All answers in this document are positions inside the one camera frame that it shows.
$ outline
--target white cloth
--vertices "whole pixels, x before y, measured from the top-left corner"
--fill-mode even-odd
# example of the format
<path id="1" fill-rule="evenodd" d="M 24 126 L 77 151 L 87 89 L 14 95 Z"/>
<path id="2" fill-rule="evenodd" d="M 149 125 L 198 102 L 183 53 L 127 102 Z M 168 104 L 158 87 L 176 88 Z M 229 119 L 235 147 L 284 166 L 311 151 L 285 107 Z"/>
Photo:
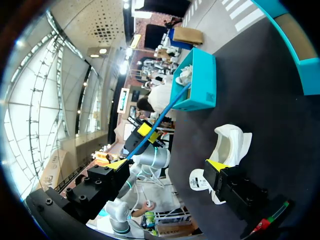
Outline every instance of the white cloth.
<path id="1" fill-rule="evenodd" d="M 152 106 L 153 110 L 159 114 L 161 114 L 170 103 L 172 80 L 173 75 L 167 75 L 165 77 L 166 83 L 153 87 L 148 96 L 149 104 Z M 176 111 L 173 109 L 170 109 L 165 116 L 171 118 L 173 121 L 177 119 Z"/>

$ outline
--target blue cable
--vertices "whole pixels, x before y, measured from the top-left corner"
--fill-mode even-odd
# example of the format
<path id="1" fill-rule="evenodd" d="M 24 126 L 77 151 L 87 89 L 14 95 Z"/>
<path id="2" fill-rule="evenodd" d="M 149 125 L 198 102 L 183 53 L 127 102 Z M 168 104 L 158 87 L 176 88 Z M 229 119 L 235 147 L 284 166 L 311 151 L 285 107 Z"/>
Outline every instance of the blue cable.
<path id="1" fill-rule="evenodd" d="M 179 98 L 182 97 L 182 95 L 185 93 L 185 91 L 188 90 L 188 88 L 191 86 L 191 82 L 188 83 L 178 94 L 177 96 L 175 96 L 174 100 L 172 102 L 169 103 L 168 106 L 165 107 L 165 109 L 163 110 L 163 112 L 160 114 L 160 116 L 158 117 L 158 119 L 156 120 L 156 122 L 154 123 L 154 125 L 152 126 L 150 132 L 144 137 L 144 139 L 139 143 L 138 146 L 136 146 L 136 148 L 130 152 L 130 154 L 126 157 L 126 159 L 131 159 L 133 157 L 133 155 L 135 155 L 137 153 L 137 151 L 143 146 L 143 144 L 145 144 L 145 142 L 150 138 L 150 136 L 154 133 L 154 131 L 156 130 L 156 128 L 159 126 L 159 124 L 161 123 L 162 119 L 165 117 L 165 115 L 169 112 L 169 110 L 176 104 L 176 102 L 179 100 Z"/>

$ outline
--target floor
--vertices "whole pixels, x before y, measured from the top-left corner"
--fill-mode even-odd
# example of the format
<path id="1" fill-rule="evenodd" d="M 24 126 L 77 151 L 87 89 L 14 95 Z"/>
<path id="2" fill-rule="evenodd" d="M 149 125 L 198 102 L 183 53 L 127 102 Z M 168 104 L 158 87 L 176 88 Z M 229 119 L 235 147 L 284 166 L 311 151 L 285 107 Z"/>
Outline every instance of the floor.
<path id="1" fill-rule="evenodd" d="M 265 15 L 251 0 L 192 0 L 182 26 L 203 32 L 204 43 L 199 48 L 214 54 L 223 45 Z M 182 50 L 182 61 L 189 50 Z"/>

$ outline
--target blue bin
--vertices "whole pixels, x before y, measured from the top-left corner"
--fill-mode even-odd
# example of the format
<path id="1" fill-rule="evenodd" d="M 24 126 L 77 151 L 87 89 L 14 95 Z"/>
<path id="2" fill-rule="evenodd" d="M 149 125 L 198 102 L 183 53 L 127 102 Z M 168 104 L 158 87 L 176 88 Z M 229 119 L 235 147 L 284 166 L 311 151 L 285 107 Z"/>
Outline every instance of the blue bin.
<path id="1" fill-rule="evenodd" d="M 217 96 L 216 57 L 198 48 L 193 48 L 173 73 L 170 102 L 184 88 L 176 83 L 176 78 L 180 76 L 181 69 L 189 65 L 192 65 L 190 97 L 187 99 L 188 93 L 185 92 L 173 109 L 195 111 L 214 108 Z"/>
<path id="2" fill-rule="evenodd" d="M 169 39 L 170 39 L 170 45 L 173 47 L 178 47 L 181 49 L 187 49 L 187 50 L 191 50 L 194 46 L 192 44 L 186 43 L 186 42 L 182 42 L 182 41 L 174 41 L 174 34 L 175 34 L 175 29 L 171 28 L 169 30 Z"/>

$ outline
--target table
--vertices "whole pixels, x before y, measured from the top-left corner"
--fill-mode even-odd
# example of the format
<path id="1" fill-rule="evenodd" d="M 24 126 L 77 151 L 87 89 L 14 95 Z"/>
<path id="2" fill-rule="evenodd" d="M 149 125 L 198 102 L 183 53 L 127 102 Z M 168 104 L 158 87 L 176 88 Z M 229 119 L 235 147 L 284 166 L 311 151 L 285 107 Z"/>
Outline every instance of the table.
<path id="1" fill-rule="evenodd" d="M 169 176 L 208 239 L 239 239 L 247 225 L 208 191 L 193 191 L 189 175 L 203 169 L 217 143 L 216 127 L 234 124 L 251 132 L 240 162 L 269 198 L 283 194 L 295 207 L 282 226 L 301 221 L 320 183 L 320 96 L 304 96 L 288 48 L 264 18 L 215 54 L 216 108 L 177 115 Z"/>

